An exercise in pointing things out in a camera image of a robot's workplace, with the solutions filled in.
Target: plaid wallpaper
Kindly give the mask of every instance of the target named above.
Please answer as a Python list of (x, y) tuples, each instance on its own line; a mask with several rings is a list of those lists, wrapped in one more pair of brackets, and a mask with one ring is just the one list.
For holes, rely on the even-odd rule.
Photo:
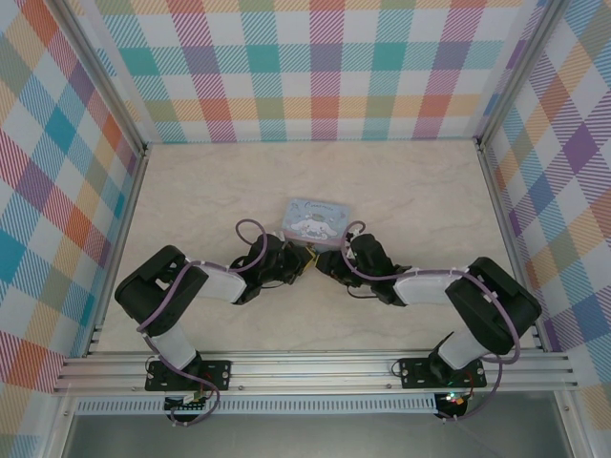
[(490, 159), (552, 346), (571, 355), (611, 445), (609, 0), (573, 0)]
[(142, 132), (163, 142), (471, 137), (533, 28), (521, 13), (537, 9), (537, 0), (72, 4)]
[(517, 41), (516, 47), (514, 48), (514, 52), (512, 52), (511, 57), (509, 58), (507, 64), (505, 65), (505, 68), (503, 69), (501, 77), (496, 83), (495, 92), (493, 93), (492, 97), (490, 97), (488, 105), (486, 105), (484, 115), (481, 117), (479, 123), (477, 124), (477, 129), (475, 129), (475, 136), (480, 137), (484, 128), (486, 127), (486, 123), (488, 122), (488, 119), (490, 119), (490, 114), (493, 112), (498, 98), (503, 94), (505, 88), (507, 87), (507, 84), (512, 78), (514, 70), (516, 69), (516, 64), (517, 62), (519, 62), (519, 59), (524, 53), (524, 50), (526, 49), (526, 44), (531, 39), (533, 33), (537, 29), (539, 20), (543, 16), (543, 13), (545, 12), (545, 7), (547, 7), (548, 3), (549, 0), (537, 0), (537, 6), (533, 10), (531, 17), (529, 18), (528, 23), (526, 24), (526, 27), (522, 32), (522, 35)]
[(0, 0), (0, 457), (40, 439), (106, 275), (136, 154), (43, 0)]

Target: gray floor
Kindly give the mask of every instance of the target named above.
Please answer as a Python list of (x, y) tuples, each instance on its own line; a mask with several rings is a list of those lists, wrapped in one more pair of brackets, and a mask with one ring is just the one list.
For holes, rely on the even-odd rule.
[(162, 416), (77, 417), (65, 458), (564, 458), (552, 394), (499, 394), (479, 416), (215, 415), (187, 429)]
[[(190, 144), (153, 148), (117, 280), (165, 244), (230, 263), (247, 252), (235, 223), (274, 231), (291, 198), (347, 204), (397, 263), (510, 268), (469, 140)], [(450, 305), (352, 299), (315, 269), (244, 306), (197, 298), (181, 323), (201, 350), (429, 349), (462, 325)], [(146, 350), (135, 327), (111, 303), (97, 349)]]

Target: black mounting plate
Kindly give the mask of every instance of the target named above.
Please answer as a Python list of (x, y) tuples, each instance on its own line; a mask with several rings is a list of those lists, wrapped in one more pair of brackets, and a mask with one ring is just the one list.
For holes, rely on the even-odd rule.
[[(148, 376), (144, 389), (146, 391), (199, 391), (200, 384), (172, 372), (161, 361), (148, 364)], [(202, 361), (198, 376), (217, 386), (219, 391), (229, 389), (231, 379), (230, 361)]]
[(486, 386), (486, 374), (483, 372), (483, 364), (480, 360), (468, 363), (462, 371), (456, 374), (451, 385), (443, 385), (430, 373), (428, 358), (403, 358), (398, 361), (401, 386), (403, 388), (470, 388), (471, 380), (469, 372), (474, 379), (474, 388)]

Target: beige marble surface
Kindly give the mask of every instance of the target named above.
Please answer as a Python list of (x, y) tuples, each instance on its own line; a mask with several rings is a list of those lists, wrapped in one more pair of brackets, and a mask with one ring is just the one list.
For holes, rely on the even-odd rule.
[[(191, 144), (154, 147), (117, 281), (170, 243), (230, 263), (247, 252), (234, 224), (278, 229), (291, 198), (349, 205), (397, 263), (509, 269), (471, 141)], [(195, 299), (181, 323), (201, 350), (432, 348), (462, 325), (450, 305), (352, 299), (315, 269), (243, 306)], [(98, 349), (146, 349), (135, 328), (112, 302)]]

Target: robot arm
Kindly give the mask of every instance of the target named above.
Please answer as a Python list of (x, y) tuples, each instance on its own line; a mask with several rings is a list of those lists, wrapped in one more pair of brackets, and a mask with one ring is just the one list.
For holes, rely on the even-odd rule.
[[(345, 250), (325, 252), (316, 260), (318, 270), (348, 287), (366, 284), (388, 304), (449, 302), (465, 322), (466, 327), (446, 337), (425, 362), (414, 365), (418, 379), (432, 381), (432, 386), (448, 387), (464, 379), (465, 367), (486, 354), (509, 353), (541, 313), (537, 300), (487, 258), (478, 258), (466, 272), (424, 271), (393, 264), (371, 234), (349, 235), (346, 240), (351, 257)], [(192, 390), (206, 385), (217, 394), (215, 405), (185, 426), (203, 420), (219, 400), (217, 387), (204, 380), (206, 369), (213, 367), (210, 363), (218, 362), (203, 362), (179, 325), (189, 303), (196, 296), (235, 304), (249, 302), (265, 283), (293, 283), (313, 260), (307, 248), (265, 234), (229, 269), (189, 261), (178, 248), (168, 245), (118, 286), (116, 301), (138, 322), (138, 332), (159, 354), (160, 361), (178, 374), (178, 384), (162, 390)]]
[[(321, 272), (343, 285), (366, 284), (386, 304), (452, 304), (463, 319), (466, 327), (437, 346), (429, 357), (428, 373), (421, 374), (435, 378), (441, 385), (462, 376), (461, 369), (473, 360), (487, 354), (509, 353), (514, 337), (521, 337), (541, 314), (537, 300), (488, 258), (478, 258), (466, 272), (423, 271), (393, 264), (371, 234), (347, 239), (350, 257), (338, 251), (322, 254), (316, 264)], [(484, 294), (482, 286), (491, 292), (506, 317)]]
[[(234, 260), (230, 269), (214, 263), (189, 262), (178, 248), (165, 246), (121, 282), (115, 299), (138, 322), (138, 332), (169, 363), (168, 367), (183, 372), (183, 377), (184, 374), (201, 377), (200, 354), (179, 324), (191, 301), (203, 297), (244, 304), (257, 297), (267, 282), (295, 282), (314, 259), (304, 247), (266, 236), (267, 246), (261, 259), (240, 273), (242, 265), (260, 256), (265, 236), (261, 235), (251, 245), (246, 256)], [(186, 386), (193, 385), (189, 380), (184, 382)]]

